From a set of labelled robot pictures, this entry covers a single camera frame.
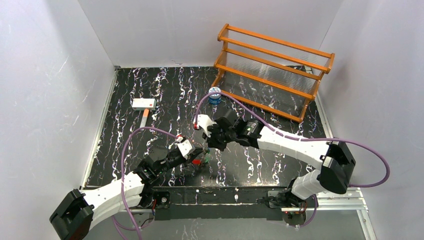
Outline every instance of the blue can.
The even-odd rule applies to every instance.
[[[212,94],[209,95],[209,103],[213,104],[213,105],[217,105],[221,102],[221,94],[219,94],[221,92],[221,89],[219,87],[211,87],[209,89],[209,93],[217,93],[217,94]]]

